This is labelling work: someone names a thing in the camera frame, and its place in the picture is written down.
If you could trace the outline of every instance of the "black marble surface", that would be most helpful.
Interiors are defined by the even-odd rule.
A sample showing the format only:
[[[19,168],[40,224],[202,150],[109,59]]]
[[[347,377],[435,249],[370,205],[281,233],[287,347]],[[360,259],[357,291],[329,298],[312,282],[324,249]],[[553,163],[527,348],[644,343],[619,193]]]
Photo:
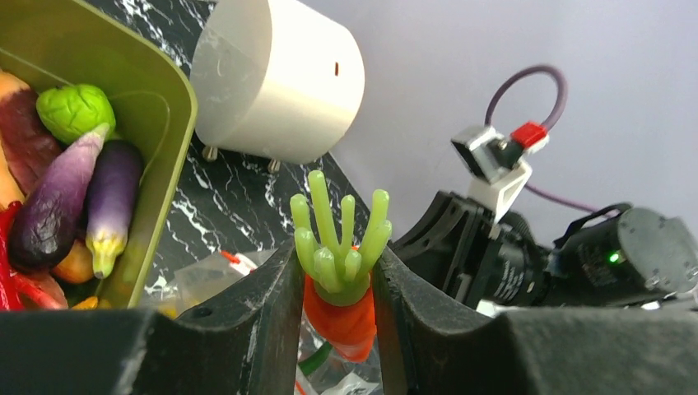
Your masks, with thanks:
[[[198,0],[87,0],[115,20],[149,39],[188,75],[198,37],[215,3]],[[368,210],[330,155],[313,164],[284,164],[269,174],[265,160],[222,152],[217,161],[201,157],[193,138],[163,229],[146,292],[158,292],[174,270],[221,249],[230,252],[273,249],[293,232],[288,202],[298,192],[309,195],[306,176],[320,169],[339,217],[344,195],[356,197],[356,235],[362,235]]]

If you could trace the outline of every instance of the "green led light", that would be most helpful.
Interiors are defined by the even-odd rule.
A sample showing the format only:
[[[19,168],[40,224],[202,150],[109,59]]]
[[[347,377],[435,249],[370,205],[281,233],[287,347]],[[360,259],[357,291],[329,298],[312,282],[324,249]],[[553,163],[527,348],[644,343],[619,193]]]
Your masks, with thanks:
[[[610,263],[618,263],[618,261],[620,261],[620,260],[621,260],[621,255],[620,255],[619,253],[612,253],[612,254],[608,257],[608,261],[609,261]]]

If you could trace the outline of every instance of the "green toy vegetable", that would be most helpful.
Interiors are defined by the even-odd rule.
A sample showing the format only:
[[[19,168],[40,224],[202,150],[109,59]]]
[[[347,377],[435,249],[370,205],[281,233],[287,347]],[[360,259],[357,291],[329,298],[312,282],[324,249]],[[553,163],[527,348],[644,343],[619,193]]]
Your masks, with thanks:
[[[102,123],[109,125],[111,139],[116,118],[107,95],[98,87],[87,84],[60,86],[49,89],[36,101],[36,111],[44,126],[66,145]]]

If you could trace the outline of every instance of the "white cylindrical object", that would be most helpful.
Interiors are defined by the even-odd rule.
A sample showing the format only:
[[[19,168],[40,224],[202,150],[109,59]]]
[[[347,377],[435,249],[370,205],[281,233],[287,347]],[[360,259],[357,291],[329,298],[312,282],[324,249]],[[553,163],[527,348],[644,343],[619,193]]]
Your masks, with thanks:
[[[207,146],[304,164],[351,126],[364,95],[349,30],[296,0],[221,0],[191,82]]]

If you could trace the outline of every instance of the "metal leg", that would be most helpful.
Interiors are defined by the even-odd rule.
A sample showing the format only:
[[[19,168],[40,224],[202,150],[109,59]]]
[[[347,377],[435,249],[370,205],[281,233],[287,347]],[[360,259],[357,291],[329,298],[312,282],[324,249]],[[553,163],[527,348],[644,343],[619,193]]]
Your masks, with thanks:
[[[213,162],[218,159],[218,148],[214,146],[205,146],[201,151],[203,159],[208,162]]]
[[[278,171],[282,168],[282,163],[279,160],[272,159],[269,162],[269,165],[267,166],[267,170],[269,173],[278,173]]]

